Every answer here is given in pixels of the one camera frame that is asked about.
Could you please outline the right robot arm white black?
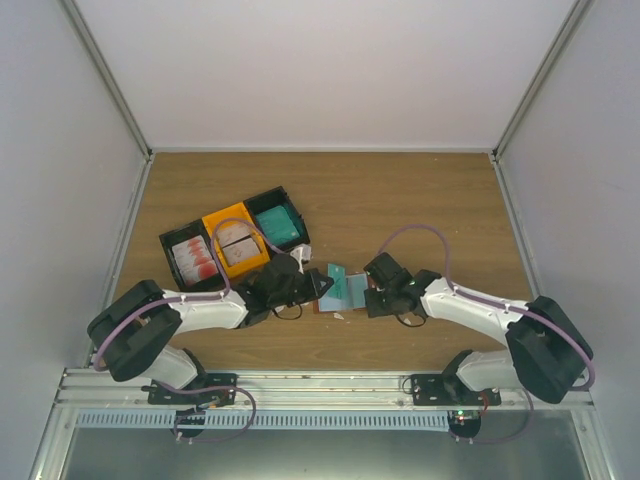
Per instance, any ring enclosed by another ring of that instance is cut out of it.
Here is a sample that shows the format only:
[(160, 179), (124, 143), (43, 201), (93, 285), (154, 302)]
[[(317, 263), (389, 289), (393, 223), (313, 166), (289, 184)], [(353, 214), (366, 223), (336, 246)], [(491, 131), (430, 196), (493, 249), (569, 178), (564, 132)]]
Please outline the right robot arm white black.
[(469, 290), (430, 271), (411, 274), (386, 252), (364, 271), (371, 318), (413, 314), (446, 320), (488, 336), (502, 350), (464, 350), (442, 371), (444, 396), (464, 405), (487, 389), (522, 388), (541, 401), (560, 403), (579, 389), (578, 379), (595, 378), (593, 351), (560, 305), (539, 296), (530, 302), (502, 299)]

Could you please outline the brown leather card holder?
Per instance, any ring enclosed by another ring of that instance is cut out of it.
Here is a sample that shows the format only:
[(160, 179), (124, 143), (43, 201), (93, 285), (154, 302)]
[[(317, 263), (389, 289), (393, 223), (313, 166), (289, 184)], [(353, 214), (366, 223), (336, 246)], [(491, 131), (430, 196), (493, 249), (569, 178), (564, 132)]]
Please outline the brown leather card holder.
[(365, 291), (369, 278), (365, 273), (345, 275), (338, 279), (338, 287), (332, 287), (314, 303), (315, 313), (342, 313), (366, 309)]

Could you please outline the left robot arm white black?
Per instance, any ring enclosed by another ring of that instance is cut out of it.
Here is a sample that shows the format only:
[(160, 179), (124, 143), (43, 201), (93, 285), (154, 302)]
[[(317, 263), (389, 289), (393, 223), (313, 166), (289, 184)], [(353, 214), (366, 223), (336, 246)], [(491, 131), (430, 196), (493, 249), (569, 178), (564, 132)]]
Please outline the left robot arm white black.
[(193, 353), (170, 346), (175, 336), (249, 328), (280, 308), (320, 299), (333, 284), (331, 277), (304, 269), (288, 254), (275, 255), (261, 270), (217, 292), (174, 292), (143, 280), (87, 327), (96, 348), (94, 368), (116, 382), (147, 378), (181, 402), (196, 403), (208, 387), (206, 372)]

